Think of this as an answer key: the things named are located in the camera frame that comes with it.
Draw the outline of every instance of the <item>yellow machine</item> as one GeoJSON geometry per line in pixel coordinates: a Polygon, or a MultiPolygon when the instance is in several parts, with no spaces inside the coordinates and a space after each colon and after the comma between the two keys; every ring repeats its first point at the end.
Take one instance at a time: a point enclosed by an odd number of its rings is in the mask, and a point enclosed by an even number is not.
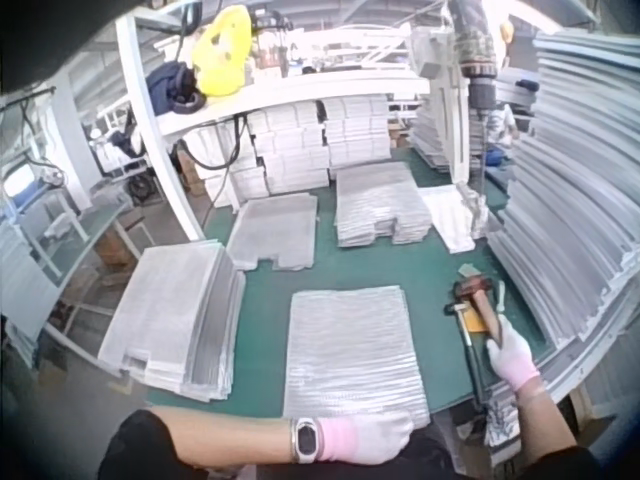
{"type": "Polygon", "coordinates": [[[198,88],[208,97],[222,97],[244,86],[244,64],[251,50],[251,17],[244,5],[222,10],[192,52],[198,88]]]}

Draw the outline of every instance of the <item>window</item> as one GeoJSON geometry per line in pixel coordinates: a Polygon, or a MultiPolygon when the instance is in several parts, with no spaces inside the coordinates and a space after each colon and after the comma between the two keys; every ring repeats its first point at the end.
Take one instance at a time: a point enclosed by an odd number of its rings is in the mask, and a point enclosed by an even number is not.
{"type": "Polygon", "coordinates": [[[31,166],[27,163],[13,170],[4,179],[4,191],[11,198],[23,192],[29,185],[35,182],[36,176],[31,170],[31,166]]]}

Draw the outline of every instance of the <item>white glove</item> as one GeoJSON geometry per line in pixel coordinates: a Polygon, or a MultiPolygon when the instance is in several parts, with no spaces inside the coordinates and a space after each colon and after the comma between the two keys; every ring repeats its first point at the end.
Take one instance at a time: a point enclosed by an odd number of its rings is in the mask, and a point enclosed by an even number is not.
{"type": "Polygon", "coordinates": [[[493,339],[487,340],[491,366],[500,378],[517,392],[532,378],[540,376],[533,364],[529,344],[511,325],[504,315],[498,315],[502,326],[502,348],[493,339]]]}
{"type": "Polygon", "coordinates": [[[409,412],[319,418],[322,451],[319,461],[378,465],[395,458],[413,432],[409,412]]]}

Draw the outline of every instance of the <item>wristwatch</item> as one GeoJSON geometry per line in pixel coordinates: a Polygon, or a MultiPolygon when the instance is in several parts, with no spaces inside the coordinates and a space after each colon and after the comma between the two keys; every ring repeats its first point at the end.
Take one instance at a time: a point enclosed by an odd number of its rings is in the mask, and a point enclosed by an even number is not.
{"type": "Polygon", "coordinates": [[[312,463],[318,456],[318,427],[312,418],[291,420],[291,446],[296,463],[312,463]]]}

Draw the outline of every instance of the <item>black sleeve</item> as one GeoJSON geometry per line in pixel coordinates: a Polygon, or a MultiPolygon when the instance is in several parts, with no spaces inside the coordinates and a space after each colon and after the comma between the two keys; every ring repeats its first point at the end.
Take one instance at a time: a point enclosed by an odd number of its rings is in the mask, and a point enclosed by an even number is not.
{"type": "Polygon", "coordinates": [[[100,480],[206,479],[197,470],[178,459],[169,429],[147,410],[132,413],[109,442],[100,469],[100,480]]]}
{"type": "Polygon", "coordinates": [[[551,480],[555,478],[589,480],[604,478],[604,472],[589,450],[582,447],[571,447],[545,455],[530,465],[519,478],[522,480],[551,480]]]}

